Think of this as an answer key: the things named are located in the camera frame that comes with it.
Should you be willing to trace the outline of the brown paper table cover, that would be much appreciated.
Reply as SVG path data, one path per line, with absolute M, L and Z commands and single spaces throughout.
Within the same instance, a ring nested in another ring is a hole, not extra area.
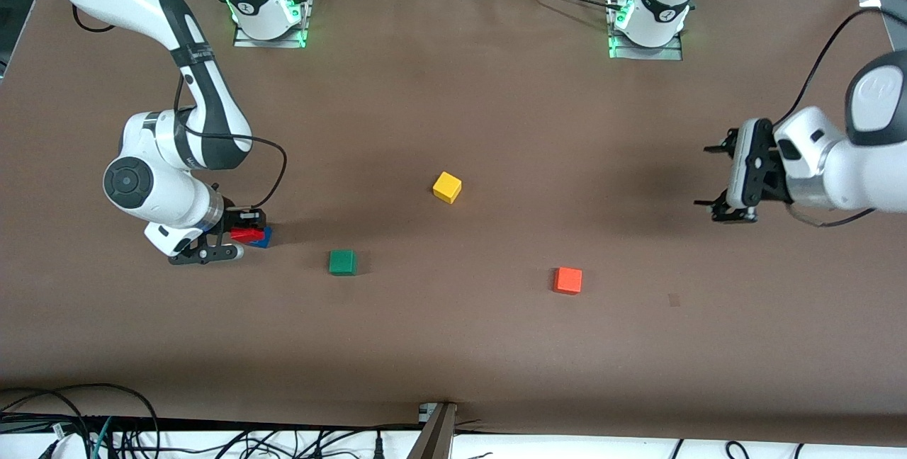
M 728 179 L 703 146 L 784 113 L 857 0 L 694 0 L 678 62 L 610 58 L 602 10 L 568 0 L 315 0 L 295 50 L 235 47 L 224 4 L 186 1 L 288 153 L 270 247 L 172 266 L 107 201 L 125 121 L 171 107 L 177 69 L 36 0 L 0 83 L 0 388 L 115 382 L 162 418 L 376 426 L 450 400 L 495 432 L 907 445 L 907 217 L 694 204 Z

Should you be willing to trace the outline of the yellow wooden block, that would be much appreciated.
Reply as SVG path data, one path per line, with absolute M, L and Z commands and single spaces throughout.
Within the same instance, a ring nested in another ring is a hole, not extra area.
M 432 191 L 435 198 L 444 201 L 447 204 L 453 204 L 457 200 L 463 188 L 463 182 L 446 171 L 442 171 L 434 182 Z

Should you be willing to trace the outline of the aluminium profile strut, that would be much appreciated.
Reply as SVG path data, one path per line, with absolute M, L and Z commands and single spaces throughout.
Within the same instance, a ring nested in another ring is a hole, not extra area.
M 406 459 L 451 459 L 451 443 L 456 430 L 457 404 L 451 402 L 426 403 L 424 410 L 428 420 L 424 422 Z

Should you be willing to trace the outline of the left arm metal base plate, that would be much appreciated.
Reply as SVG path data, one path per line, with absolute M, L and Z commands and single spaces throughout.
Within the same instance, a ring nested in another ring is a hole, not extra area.
M 606 0 L 610 5 L 621 5 L 621 9 L 628 9 L 631 0 Z M 622 14 L 618 11 L 608 13 L 608 50 L 612 59 L 630 59 L 638 61 L 681 61 L 682 40 L 681 30 L 676 30 L 671 40 L 661 47 L 644 47 L 632 42 L 622 30 L 616 27 L 616 20 Z

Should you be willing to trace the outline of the orange wooden block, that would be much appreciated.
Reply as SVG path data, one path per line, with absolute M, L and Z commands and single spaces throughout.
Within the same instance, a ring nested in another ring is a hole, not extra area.
M 565 295 L 579 295 L 582 282 L 583 272 L 581 269 L 559 266 L 554 273 L 553 291 Z

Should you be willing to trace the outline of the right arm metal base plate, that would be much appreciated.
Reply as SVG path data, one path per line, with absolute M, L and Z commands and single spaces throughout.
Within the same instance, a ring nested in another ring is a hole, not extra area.
M 236 24 L 236 47 L 303 48 L 313 0 L 227 0 Z

